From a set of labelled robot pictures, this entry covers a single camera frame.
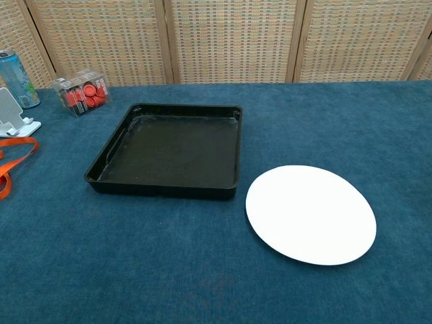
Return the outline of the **white round plate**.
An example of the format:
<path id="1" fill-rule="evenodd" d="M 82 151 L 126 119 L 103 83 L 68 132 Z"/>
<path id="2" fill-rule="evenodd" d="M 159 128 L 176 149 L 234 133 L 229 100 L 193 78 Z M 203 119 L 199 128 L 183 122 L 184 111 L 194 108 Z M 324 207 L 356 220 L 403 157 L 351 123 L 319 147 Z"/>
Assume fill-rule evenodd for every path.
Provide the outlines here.
<path id="1" fill-rule="evenodd" d="M 372 247 L 377 223 L 367 199 L 341 176 L 306 165 L 284 165 L 250 185 L 246 214 L 275 251 L 314 265 L 343 265 Z"/>

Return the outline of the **black square tray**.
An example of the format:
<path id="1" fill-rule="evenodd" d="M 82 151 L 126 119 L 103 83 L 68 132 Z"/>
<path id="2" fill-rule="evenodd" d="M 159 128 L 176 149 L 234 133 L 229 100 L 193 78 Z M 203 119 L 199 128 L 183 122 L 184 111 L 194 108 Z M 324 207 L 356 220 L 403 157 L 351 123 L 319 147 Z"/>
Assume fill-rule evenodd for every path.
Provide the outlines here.
<path id="1" fill-rule="evenodd" d="M 97 192 L 228 200 L 240 179 L 242 108 L 136 103 L 84 174 Z"/>

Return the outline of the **blue table cloth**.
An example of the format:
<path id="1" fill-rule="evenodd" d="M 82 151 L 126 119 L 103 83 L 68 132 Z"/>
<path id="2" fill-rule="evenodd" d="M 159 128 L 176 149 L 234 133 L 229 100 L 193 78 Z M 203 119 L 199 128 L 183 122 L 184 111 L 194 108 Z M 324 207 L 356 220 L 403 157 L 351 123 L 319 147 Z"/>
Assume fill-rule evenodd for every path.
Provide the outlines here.
<path id="1" fill-rule="evenodd" d="M 113 87 L 79 118 L 38 95 L 40 147 L 0 200 L 0 324 L 432 324 L 432 80 Z M 240 106 L 235 197 L 95 192 L 84 174 L 134 103 Z M 248 187 L 287 164 L 365 196 L 368 253 L 320 267 L 259 239 Z"/>

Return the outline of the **woven folding screen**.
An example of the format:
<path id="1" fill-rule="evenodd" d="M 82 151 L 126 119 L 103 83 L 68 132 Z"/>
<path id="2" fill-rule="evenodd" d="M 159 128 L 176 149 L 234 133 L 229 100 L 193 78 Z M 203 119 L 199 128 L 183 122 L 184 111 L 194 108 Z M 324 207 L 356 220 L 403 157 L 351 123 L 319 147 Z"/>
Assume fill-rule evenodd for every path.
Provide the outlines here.
<path id="1" fill-rule="evenodd" d="M 432 79 L 432 0 L 0 0 L 33 85 Z"/>

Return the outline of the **clear box of red caps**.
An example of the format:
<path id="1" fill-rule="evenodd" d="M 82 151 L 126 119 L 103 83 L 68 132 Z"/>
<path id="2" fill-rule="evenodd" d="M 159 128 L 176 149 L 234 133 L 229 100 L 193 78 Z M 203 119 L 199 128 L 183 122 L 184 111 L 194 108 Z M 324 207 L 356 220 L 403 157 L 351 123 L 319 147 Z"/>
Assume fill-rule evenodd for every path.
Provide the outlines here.
<path id="1" fill-rule="evenodd" d="M 111 100 L 104 74 L 92 69 L 57 78 L 52 87 L 63 107 L 74 117 L 86 115 Z"/>

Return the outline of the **orange ribbon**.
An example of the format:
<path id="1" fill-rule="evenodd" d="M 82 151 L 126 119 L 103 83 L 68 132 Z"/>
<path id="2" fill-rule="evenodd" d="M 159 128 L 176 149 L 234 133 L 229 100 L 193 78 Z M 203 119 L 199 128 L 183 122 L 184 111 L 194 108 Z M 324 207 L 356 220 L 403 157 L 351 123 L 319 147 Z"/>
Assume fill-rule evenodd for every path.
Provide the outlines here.
<path id="1" fill-rule="evenodd" d="M 24 144 L 33 145 L 27 154 L 4 165 L 0 165 L 0 200 L 7 198 L 12 189 L 12 179 L 9 172 L 35 153 L 40 147 L 38 141 L 33 137 L 6 138 L 0 140 L 0 160 L 4 158 L 3 151 L 1 150 L 2 148 Z"/>

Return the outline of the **white phone stand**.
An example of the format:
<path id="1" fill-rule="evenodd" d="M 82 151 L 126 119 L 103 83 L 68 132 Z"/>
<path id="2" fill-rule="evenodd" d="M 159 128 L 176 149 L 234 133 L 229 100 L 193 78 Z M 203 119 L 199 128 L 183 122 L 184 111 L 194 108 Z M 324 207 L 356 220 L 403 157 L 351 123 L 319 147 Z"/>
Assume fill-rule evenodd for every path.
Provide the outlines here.
<path id="1" fill-rule="evenodd" d="M 33 135 L 42 124 L 22 118 L 22 108 L 6 87 L 0 87 L 0 138 L 23 138 Z"/>

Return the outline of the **blue drink can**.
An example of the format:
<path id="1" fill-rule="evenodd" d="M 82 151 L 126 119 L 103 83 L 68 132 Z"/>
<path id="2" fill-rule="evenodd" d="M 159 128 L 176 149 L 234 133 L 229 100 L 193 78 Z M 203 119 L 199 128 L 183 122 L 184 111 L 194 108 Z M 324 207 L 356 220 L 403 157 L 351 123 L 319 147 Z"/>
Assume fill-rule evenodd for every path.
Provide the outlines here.
<path id="1" fill-rule="evenodd" d="M 31 109 L 40 104 L 40 99 L 28 74 L 13 50 L 0 50 L 0 76 L 23 109 Z"/>

